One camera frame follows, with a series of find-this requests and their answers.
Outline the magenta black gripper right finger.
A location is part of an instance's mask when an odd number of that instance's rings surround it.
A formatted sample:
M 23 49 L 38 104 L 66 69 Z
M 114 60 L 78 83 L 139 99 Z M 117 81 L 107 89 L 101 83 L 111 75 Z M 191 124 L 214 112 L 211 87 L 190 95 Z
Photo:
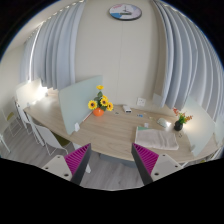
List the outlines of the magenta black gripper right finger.
M 168 154 L 158 155 L 136 143 L 132 144 L 131 153 L 144 185 L 182 169 L 182 166 Z

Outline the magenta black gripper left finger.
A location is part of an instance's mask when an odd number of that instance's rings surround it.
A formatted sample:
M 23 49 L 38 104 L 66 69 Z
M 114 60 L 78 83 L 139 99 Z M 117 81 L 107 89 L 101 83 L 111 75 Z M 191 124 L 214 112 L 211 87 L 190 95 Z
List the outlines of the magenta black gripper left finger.
M 79 185 L 86 171 L 90 155 L 91 144 L 86 144 L 66 156 L 56 155 L 42 169 Z

